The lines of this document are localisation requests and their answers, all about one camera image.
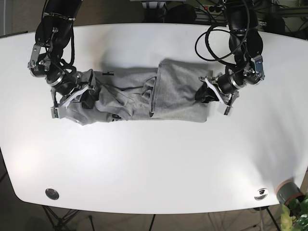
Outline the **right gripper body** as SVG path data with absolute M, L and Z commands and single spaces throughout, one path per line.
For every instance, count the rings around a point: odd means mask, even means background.
M 92 69 L 70 73 L 54 71 L 46 77 L 46 82 L 51 87 L 52 118 L 64 118 L 71 103 L 79 103 L 83 109 L 93 109 L 99 99 L 100 87 L 96 84 Z

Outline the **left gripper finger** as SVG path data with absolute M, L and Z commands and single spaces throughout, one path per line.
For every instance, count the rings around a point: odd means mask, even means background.
M 199 77 L 203 83 L 197 91 L 197 101 L 201 103 L 220 102 L 224 103 L 222 96 L 218 93 L 217 88 L 214 87 L 207 79 L 207 77 Z
M 222 112 L 224 115 L 228 115 L 232 109 L 232 105 L 235 102 L 235 100 L 239 97 L 239 93 L 235 92 L 234 94 L 232 94 L 228 100 L 227 103 L 224 103 L 223 107 L 222 107 Z

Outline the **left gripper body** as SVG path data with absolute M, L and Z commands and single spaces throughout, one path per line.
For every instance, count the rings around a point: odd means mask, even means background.
M 225 73 L 218 74 L 216 77 L 207 77 L 208 81 L 217 88 L 218 93 L 222 96 L 224 103 L 227 103 L 230 96 L 245 87 L 247 84 L 256 85 L 265 78 L 262 58 L 251 58 L 246 65 L 233 72 L 226 68 Z M 223 114 L 220 103 L 218 110 Z

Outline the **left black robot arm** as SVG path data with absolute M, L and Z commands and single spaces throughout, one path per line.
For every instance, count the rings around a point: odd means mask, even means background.
M 229 29 L 230 53 L 218 57 L 210 47 L 211 32 L 220 31 L 211 26 L 200 35 L 205 39 L 205 46 L 212 59 L 208 62 L 219 62 L 225 65 L 225 72 L 216 77 L 202 77 L 201 88 L 195 94 L 198 102 L 219 102 L 220 111 L 228 115 L 234 101 L 239 97 L 239 90 L 247 84 L 256 85 L 265 78 L 263 68 L 263 40 L 258 32 L 258 19 L 251 0 L 224 0 L 224 16 Z

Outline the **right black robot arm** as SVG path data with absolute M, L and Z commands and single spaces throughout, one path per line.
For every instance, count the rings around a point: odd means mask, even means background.
M 47 0 L 35 33 L 35 44 L 28 69 L 35 77 L 45 78 L 51 88 L 53 118 L 63 118 L 71 103 L 93 109 L 99 88 L 93 70 L 81 73 L 74 67 L 74 21 L 81 0 Z

